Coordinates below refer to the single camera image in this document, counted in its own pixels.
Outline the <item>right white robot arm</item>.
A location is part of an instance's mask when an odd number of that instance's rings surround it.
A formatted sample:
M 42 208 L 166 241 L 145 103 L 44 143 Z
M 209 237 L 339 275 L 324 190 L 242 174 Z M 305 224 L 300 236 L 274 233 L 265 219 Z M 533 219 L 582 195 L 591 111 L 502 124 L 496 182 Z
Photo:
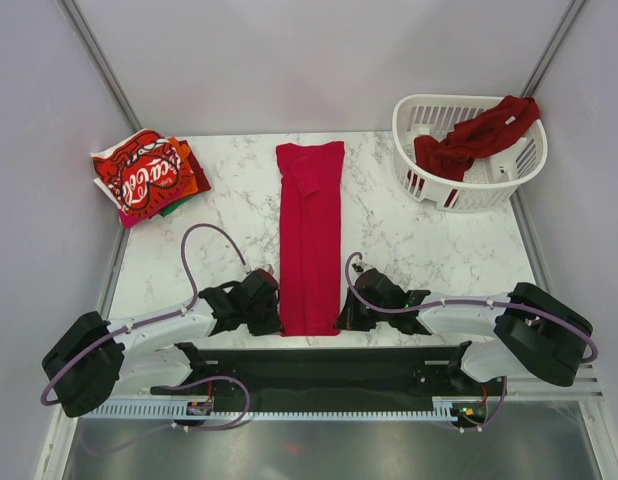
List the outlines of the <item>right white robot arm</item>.
M 404 291 L 386 279 L 351 286 L 335 328 L 369 331 L 380 322 L 406 335 L 471 336 L 446 371 L 449 386 L 462 394 L 525 372 L 569 387 L 579 367 L 598 356 L 590 322 L 526 282 L 509 293 L 482 297 Z

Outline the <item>bright red t-shirt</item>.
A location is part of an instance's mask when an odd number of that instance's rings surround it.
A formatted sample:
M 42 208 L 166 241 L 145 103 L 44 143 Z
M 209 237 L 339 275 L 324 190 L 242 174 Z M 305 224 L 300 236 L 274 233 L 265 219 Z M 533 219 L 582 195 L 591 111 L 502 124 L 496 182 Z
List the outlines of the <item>bright red t-shirt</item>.
M 341 295 L 342 141 L 276 147 L 280 318 L 286 336 L 335 336 Z

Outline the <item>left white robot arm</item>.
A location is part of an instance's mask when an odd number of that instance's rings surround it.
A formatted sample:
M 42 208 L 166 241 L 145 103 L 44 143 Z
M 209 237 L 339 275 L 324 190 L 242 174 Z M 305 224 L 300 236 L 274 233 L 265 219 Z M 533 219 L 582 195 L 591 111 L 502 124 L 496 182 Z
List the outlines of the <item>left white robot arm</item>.
M 126 378 L 138 377 L 132 363 L 151 353 L 241 325 L 256 336 L 278 333 L 278 301 L 277 287 L 251 291 L 233 281 L 136 318 L 105 320 L 96 311 L 87 312 L 43 357 L 48 383 L 40 403 L 59 405 L 67 417 L 79 417 L 102 405 Z

